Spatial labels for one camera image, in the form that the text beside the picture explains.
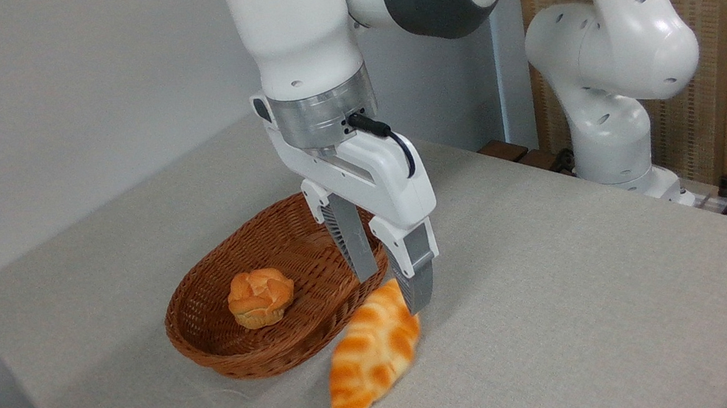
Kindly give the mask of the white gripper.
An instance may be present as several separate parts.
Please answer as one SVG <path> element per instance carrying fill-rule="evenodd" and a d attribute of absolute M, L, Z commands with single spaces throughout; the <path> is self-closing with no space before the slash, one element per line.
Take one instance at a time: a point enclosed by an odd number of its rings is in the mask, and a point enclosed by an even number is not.
<path fill-rule="evenodd" d="M 427 216 L 438 202 L 414 144 L 403 139 L 415 162 L 409 176 L 405 154 L 392 138 L 356 133 L 334 155 L 318 157 L 288 145 L 273 128 L 266 132 L 280 159 L 302 177 L 300 189 L 315 221 L 330 233 L 357 280 L 364 283 L 378 272 L 360 207 L 375 215 L 370 229 L 384 245 L 408 311 L 425 309 L 433 295 L 432 260 L 440 255 Z"/>

